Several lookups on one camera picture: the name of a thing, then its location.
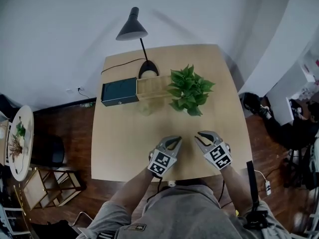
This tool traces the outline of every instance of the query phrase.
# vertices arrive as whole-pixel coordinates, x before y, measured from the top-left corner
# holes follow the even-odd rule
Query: table lamp
[[[139,23],[138,15],[139,15],[139,9],[137,7],[133,7],[131,9],[129,19],[126,21],[126,23],[122,27],[120,33],[116,37],[116,40],[129,41],[129,40],[140,39],[146,61],[143,63],[143,65],[140,68],[139,79],[141,78],[142,74],[146,71],[153,71],[158,76],[159,71],[156,68],[156,65],[152,61],[148,60],[146,51],[144,49],[142,38],[147,36],[148,33],[145,30],[145,28],[143,28],[143,26]]]

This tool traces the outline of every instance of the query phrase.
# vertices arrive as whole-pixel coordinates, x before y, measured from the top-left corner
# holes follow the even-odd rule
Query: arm
[[[132,215],[152,180],[152,172],[145,168],[116,192],[109,202],[123,206]]]
[[[220,172],[224,178],[230,199],[233,201],[239,214],[243,215],[244,211],[253,205],[249,184],[244,181],[231,165],[227,165]]]

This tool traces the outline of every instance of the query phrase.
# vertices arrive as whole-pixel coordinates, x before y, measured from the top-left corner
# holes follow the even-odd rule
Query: small plant
[[[25,128],[22,124],[21,117],[19,117],[20,122],[16,125],[16,136],[25,136]]]
[[[201,116],[202,113],[198,106],[206,103],[208,93],[212,92],[211,87],[214,83],[205,80],[198,74],[194,73],[194,66],[188,65],[180,71],[171,70],[172,83],[168,92],[179,99],[172,99],[172,106],[176,111],[187,109],[187,113],[191,116]]]
[[[15,135],[12,136],[12,143],[9,143],[10,155],[12,156],[12,161],[22,153],[22,146],[20,145],[19,138]]]

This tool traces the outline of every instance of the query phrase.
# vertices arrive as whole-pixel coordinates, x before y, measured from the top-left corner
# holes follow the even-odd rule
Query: lamp base
[[[156,73],[157,76],[160,75],[156,65],[150,60],[145,61],[141,66],[139,71],[139,79],[141,78],[142,74],[146,71],[153,71]]]

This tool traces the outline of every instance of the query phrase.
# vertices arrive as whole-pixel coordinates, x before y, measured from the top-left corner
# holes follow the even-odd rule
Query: person
[[[195,179],[182,185],[177,181],[175,187],[160,191],[147,202],[142,217],[131,224],[131,215],[153,179],[152,172],[145,168],[102,205],[78,239],[291,238],[264,201],[257,210],[268,211],[268,227],[260,231],[244,228],[252,208],[249,184],[231,165],[220,172],[241,217],[227,215],[213,191],[203,184],[194,185],[192,182],[198,182]]]

